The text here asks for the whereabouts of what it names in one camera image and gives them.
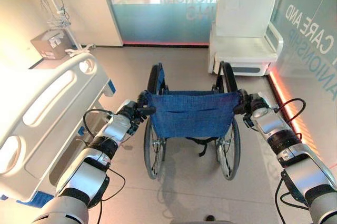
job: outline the wheelchair armrest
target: wheelchair armrest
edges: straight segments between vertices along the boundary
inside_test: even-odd
[[[237,91],[237,85],[236,85],[233,69],[230,63],[226,63],[224,61],[220,62],[218,77],[221,76],[220,75],[221,70],[223,71],[223,76],[226,81],[227,92],[231,93],[231,92]]]

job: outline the chair armrest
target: chair armrest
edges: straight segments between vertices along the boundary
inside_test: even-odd
[[[275,26],[272,24],[272,22],[269,22],[268,28],[270,29],[270,31],[272,32],[272,34],[274,35],[274,37],[277,40],[277,47],[275,48],[273,43],[270,41],[270,38],[268,37],[268,35],[265,35],[265,38],[267,40],[267,42],[269,43],[269,45],[276,51],[277,56],[279,56],[282,52],[283,49],[283,37],[280,34],[280,32],[275,28]]]

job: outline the iv pole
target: iv pole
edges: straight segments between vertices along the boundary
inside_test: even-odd
[[[58,5],[57,1],[56,1],[56,0],[51,0],[51,1],[52,1],[52,3],[54,4],[57,13],[61,12],[62,9],[61,9],[61,7]],[[66,26],[66,27],[63,27],[62,29],[66,30],[66,32],[68,33],[70,39],[72,40],[72,42],[73,42],[74,45],[76,46],[76,48],[77,48],[78,50],[82,50],[81,44],[76,40],[76,38],[75,38],[75,36],[74,36],[73,32],[71,31],[71,29],[70,29],[69,26],[70,26],[70,23],[68,23],[67,26]]]

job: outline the white armchair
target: white armchair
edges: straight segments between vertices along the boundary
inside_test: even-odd
[[[218,0],[210,33],[209,73],[218,69],[221,61],[230,63],[235,75],[268,73],[269,65],[277,61],[283,48],[283,38],[270,22],[274,3],[275,0]]]

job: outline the wheelchair wheel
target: wheelchair wheel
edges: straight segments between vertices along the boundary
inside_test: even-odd
[[[144,161],[148,176],[151,179],[158,177],[165,155],[165,139],[159,138],[149,118],[146,123],[144,136]]]
[[[227,180],[235,177],[240,163],[240,134],[237,122],[233,122],[224,137],[215,141],[216,156],[220,163],[222,173]]]

